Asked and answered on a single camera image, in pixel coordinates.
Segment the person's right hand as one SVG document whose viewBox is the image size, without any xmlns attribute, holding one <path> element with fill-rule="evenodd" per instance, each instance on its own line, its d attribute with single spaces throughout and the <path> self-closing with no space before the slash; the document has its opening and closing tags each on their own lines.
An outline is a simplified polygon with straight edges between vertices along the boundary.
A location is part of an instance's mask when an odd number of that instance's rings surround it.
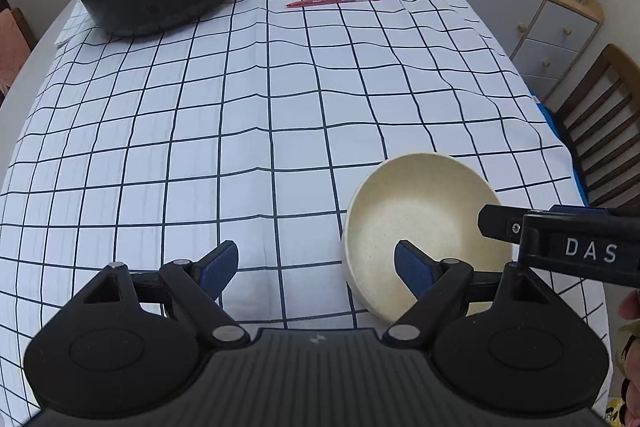
<svg viewBox="0 0 640 427">
<path fill-rule="evenodd" d="M 615 364 L 636 389 L 639 388 L 639 291 L 631 291 L 618 306 L 625 324 L 618 330 Z"/>
</svg>

